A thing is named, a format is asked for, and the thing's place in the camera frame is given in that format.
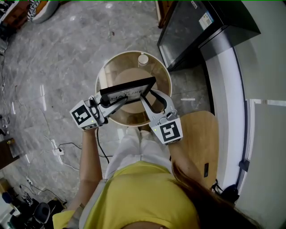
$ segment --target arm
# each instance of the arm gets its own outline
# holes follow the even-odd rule
[[[102,180],[95,130],[91,129],[83,132],[80,159],[80,187],[67,210],[76,210],[80,204],[86,205],[98,183]]]
[[[169,150],[172,158],[172,162],[175,163],[185,175],[189,178],[197,181],[201,185],[205,186],[200,171],[188,156],[187,152],[184,152],[182,141],[172,143],[169,145]]]

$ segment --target yellow shirt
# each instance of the yellow shirt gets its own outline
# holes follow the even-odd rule
[[[119,171],[110,179],[92,208],[85,229],[121,229],[148,221],[169,229],[198,229],[193,203],[162,166],[144,161]],[[54,215],[55,229],[62,229],[74,211]]]

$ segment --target white pants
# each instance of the white pants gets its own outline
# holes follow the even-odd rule
[[[116,170],[138,161],[161,165],[172,173],[172,164],[169,158],[168,147],[162,145],[158,139],[155,140],[150,132],[140,132],[136,127],[129,127],[107,166],[105,179],[111,178]]]

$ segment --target round wooden table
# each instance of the round wooden table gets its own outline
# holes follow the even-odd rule
[[[141,51],[128,51],[111,58],[99,71],[95,92],[111,86],[154,76],[156,83],[152,88],[172,95],[172,83],[166,67],[156,57]],[[150,93],[146,96],[156,112],[163,105]],[[114,122],[124,126],[143,126],[150,122],[142,103],[134,102],[122,106],[110,116]]]

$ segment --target marble floor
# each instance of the marble floor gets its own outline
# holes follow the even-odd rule
[[[19,184],[28,185],[25,178],[29,176],[35,186],[48,188],[61,199],[74,197],[79,172],[60,163],[51,152],[50,140],[81,146],[82,132],[69,110],[94,94],[97,73],[115,54],[141,50],[161,59],[157,25],[153,1],[71,1],[46,22],[27,22],[14,35],[5,53],[0,114],[11,120],[8,137],[15,139],[13,150],[21,157],[3,168],[0,176],[20,195],[26,191],[41,201],[53,198],[49,192],[33,196],[24,187],[20,190]],[[172,98],[180,115],[210,109],[200,66],[172,72],[171,78]],[[100,128],[99,141],[107,155],[114,154],[125,130],[112,121]],[[79,168],[81,151],[73,145],[63,148],[63,162]],[[101,165],[105,170],[105,158]]]

